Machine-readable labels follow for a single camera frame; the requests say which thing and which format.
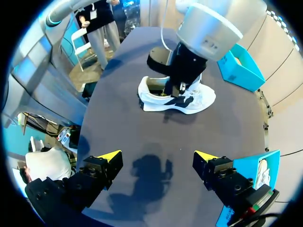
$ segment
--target person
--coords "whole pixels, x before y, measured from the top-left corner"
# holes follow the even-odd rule
[[[114,52],[120,46],[118,28],[108,1],[112,6],[120,3],[119,0],[100,0],[86,6],[83,11],[79,12],[82,28],[86,28],[90,45],[103,70],[107,66],[104,35]]]
[[[25,155],[26,166],[20,168],[20,175],[24,183],[35,179],[42,181],[47,177],[53,181],[69,178],[72,174],[70,160],[66,153],[57,147],[46,152],[30,152]]]

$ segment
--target dark hair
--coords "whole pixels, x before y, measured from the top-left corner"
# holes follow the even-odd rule
[[[28,184],[28,178],[27,178],[27,174],[25,172],[25,168],[20,168],[20,176],[22,177],[22,180],[24,183]]]

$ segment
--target yellow tape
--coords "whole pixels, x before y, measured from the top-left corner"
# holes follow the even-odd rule
[[[107,159],[107,162],[109,162],[114,156],[116,156],[119,152],[121,152],[121,150],[116,150],[116,151],[113,151],[111,153],[108,153],[108,154],[104,154],[104,155],[101,155],[101,156],[98,156],[97,158],[104,158],[104,159]]]
[[[204,153],[204,152],[201,152],[201,151],[198,151],[198,150],[195,150],[195,152],[201,156],[206,162],[208,162],[208,160],[211,160],[213,158],[218,158],[217,156],[213,156],[213,155],[209,155],[207,153]]]

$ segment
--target wall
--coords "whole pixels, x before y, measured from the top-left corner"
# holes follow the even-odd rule
[[[281,155],[289,154],[303,149],[303,98],[289,105],[286,109],[269,119],[269,149],[281,150]],[[281,157],[279,175],[276,189],[280,191],[273,206],[268,213],[281,213],[287,206],[303,178],[303,151]],[[274,219],[268,218],[264,227],[272,223]]]
[[[166,1],[165,0],[140,0],[140,18],[141,26],[149,25],[149,4],[151,3],[151,25],[150,26],[160,26]],[[182,22],[184,15],[176,10],[176,2],[174,0],[168,1],[167,13],[165,17],[164,27],[177,29]]]
[[[274,116],[268,120],[269,150],[281,155],[303,149],[303,59],[293,41],[270,16],[260,18],[239,41],[251,54],[266,83],[261,87]],[[267,213],[281,213],[303,178],[303,152],[281,157],[277,202]],[[267,218],[269,226],[274,218]]]
[[[45,140],[45,134],[29,127],[23,130],[21,126],[10,125],[7,129],[2,128],[5,150],[18,155],[24,156],[28,152],[28,144],[30,137],[33,136],[36,140]]]

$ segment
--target beige wall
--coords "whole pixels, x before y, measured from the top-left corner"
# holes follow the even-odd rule
[[[268,79],[288,57],[294,44],[276,22],[267,15],[266,20],[248,49],[265,79]]]
[[[246,34],[244,34],[244,37],[238,42],[239,45],[243,46],[246,50],[250,47],[250,45],[256,38],[260,28],[265,22],[266,15],[257,20],[255,24],[251,27],[251,29]]]
[[[140,11],[141,11],[141,26],[148,26],[149,21],[149,4],[151,2],[151,26],[160,26],[166,0],[141,0],[140,1]],[[175,0],[169,0],[167,13],[165,17],[164,27],[177,29],[184,17],[181,13],[176,10]]]
[[[261,87],[268,102],[275,105],[303,83],[303,60],[293,49],[282,66]]]
[[[281,151],[281,155],[303,149],[303,98],[296,100],[268,121],[269,150]],[[303,152],[280,158],[276,189],[280,192],[277,201],[290,201],[303,178]],[[274,203],[267,213],[281,213],[287,203]],[[274,219],[268,218],[264,227]]]

